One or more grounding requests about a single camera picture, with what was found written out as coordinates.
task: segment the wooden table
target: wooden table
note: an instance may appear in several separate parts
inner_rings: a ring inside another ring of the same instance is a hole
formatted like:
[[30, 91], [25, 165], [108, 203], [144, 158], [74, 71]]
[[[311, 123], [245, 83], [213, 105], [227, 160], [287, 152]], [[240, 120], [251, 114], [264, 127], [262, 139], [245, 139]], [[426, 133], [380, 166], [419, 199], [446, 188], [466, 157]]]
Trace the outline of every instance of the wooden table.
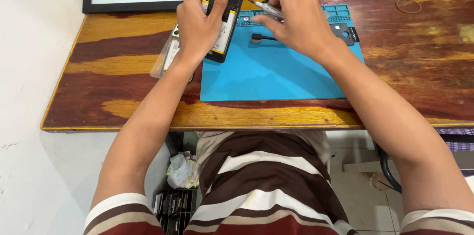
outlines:
[[[417, 14], [399, 11], [397, 0], [319, 1], [349, 4], [367, 66], [430, 123], [474, 126], [474, 0], [415, 0], [423, 7]], [[149, 72], [175, 18], [172, 12], [87, 15], [41, 129], [118, 131], [156, 83]], [[201, 67], [171, 130], [363, 128], [346, 99], [201, 102], [200, 82]]]

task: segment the white wall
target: white wall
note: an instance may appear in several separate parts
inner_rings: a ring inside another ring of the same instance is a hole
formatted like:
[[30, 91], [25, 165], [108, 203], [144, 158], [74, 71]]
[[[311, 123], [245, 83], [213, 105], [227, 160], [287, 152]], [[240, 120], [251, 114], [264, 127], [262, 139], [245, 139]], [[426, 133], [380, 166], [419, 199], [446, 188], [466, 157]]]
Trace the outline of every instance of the white wall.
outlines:
[[[82, 234], [116, 134], [50, 134], [44, 110], [84, 18], [82, 0], [0, 0], [0, 234]], [[163, 179], [163, 147], [146, 177]]]

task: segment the tiled floor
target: tiled floor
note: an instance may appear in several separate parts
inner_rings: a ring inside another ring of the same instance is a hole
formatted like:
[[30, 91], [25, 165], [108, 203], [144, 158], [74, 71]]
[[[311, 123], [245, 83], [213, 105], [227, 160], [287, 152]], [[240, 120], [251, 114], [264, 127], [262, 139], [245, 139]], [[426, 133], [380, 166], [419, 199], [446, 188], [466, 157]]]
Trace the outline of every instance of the tiled floor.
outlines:
[[362, 173], [342, 172], [342, 164], [376, 161], [367, 131], [329, 131], [331, 185], [360, 235], [397, 235], [403, 220], [401, 195], [376, 190]]

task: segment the shirt sleeve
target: shirt sleeve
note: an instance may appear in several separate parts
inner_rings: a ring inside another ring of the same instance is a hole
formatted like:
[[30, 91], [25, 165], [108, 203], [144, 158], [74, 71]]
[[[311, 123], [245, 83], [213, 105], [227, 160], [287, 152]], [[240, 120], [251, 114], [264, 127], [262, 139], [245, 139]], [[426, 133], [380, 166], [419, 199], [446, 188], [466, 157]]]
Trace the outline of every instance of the shirt sleeve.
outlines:
[[456, 209], [417, 210], [401, 222], [401, 235], [472, 235], [474, 214]]
[[163, 235], [146, 197], [122, 193], [98, 203], [87, 215], [84, 235]]

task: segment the brown and white striped shirt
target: brown and white striped shirt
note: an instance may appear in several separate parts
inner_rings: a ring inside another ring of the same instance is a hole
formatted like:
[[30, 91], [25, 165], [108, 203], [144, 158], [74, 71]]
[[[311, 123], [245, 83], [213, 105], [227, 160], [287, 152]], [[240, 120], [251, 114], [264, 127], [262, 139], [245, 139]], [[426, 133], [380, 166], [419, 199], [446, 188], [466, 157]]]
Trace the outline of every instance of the brown and white striped shirt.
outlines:
[[[296, 135], [235, 134], [200, 174], [201, 206], [184, 234], [354, 235], [315, 150]], [[402, 234], [472, 235], [474, 214], [454, 209], [406, 215]], [[145, 196], [123, 193], [94, 207], [84, 235], [164, 234]]]

